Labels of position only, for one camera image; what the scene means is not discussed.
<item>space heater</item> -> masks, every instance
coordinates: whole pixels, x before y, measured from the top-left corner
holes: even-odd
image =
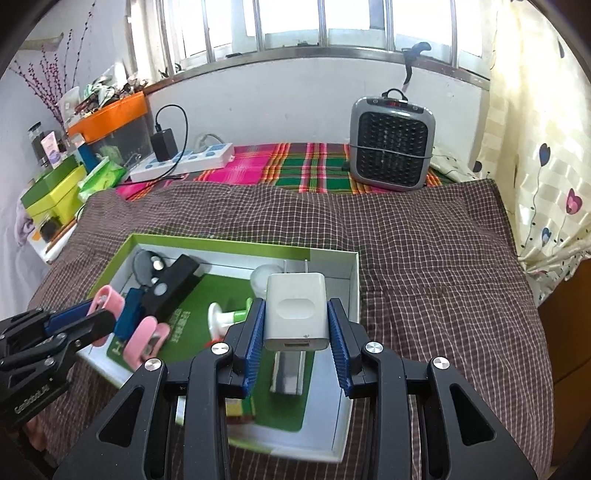
[[[389,97],[397,91],[402,99]],[[424,186],[435,117],[398,89],[357,100],[351,114],[350,171],[360,183],[406,192]]]

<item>window sill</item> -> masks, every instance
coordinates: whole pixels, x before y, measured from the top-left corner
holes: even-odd
[[[274,60],[288,60],[301,58],[340,58],[340,59],[362,59],[387,61],[389,63],[404,64],[404,56],[400,52],[391,52],[385,50],[374,50],[372,48],[362,47],[284,47],[273,48],[260,52],[246,53],[230,59],[218,60],[212,63],[206,63],[182,72],[178,72],[173,77],[160,80],[157,83],[145,88],[144,93],[157,92],[169,85],[173,85],[183,80],[191,79],[206,73],[216,72],[241,65],[251,63],[261,63]],[[490,81],[484,77],[471,73],[463,69],[452,68],[447,63],[422,57],[418,59],[414,66],[418,69],[428,70],[430,72],[440,73],[442,75],[461,80],[462,82],[475,85],[483,90],[489,90]]]

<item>pink green plaid fabric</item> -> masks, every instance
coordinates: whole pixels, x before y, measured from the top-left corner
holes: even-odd
[[[212,181],[230,185],[270,184],[300,193],[386,193],[354,180],[343,164],[349,159],[349,146],[326,143],[279,143],[235,148],[236,158],[226,167],[185,175],[180,180],[167,180],[143,189],[148,183],[119,186],[124,198],[136,200],[152,189],[175,181]],[[427,186],[453,183],[444,175],[429,169]]]

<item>yellow box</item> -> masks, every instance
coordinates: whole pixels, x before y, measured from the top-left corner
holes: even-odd
[[[80,165],[72,170],[56,188],[27,208],[33,222],[40,225],[46,216],[49,216],[58,217],[62,225],[69,223],[82,206],[82,202],[78,198],[80,191],[78,182],[84,177],[86,177],[86,170],[84,165]]]

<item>wooden cabinet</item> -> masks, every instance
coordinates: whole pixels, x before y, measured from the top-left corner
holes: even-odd
[[[557,465],[591,419],[591,260],[562,282],[539,312],[552,363]]]

